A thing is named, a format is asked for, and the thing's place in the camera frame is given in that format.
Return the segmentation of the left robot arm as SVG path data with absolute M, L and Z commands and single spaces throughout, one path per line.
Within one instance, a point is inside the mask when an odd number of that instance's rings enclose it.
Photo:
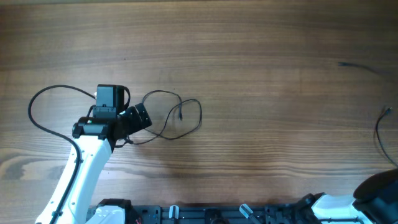
M 72 128 L 67 164 L 37 223 L 85 223 L 104 165 L 118 140 L 151 126 L 143 103 L 130 106 L 130 92 L 121 85 L 97 86 L 96 103 Z

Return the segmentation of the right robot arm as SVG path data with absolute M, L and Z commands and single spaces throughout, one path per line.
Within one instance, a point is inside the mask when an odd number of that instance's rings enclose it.
M 371 176 L 352 195 L 322 195 L 312 212 L 320 223 L 397 224 L 397 170 Z

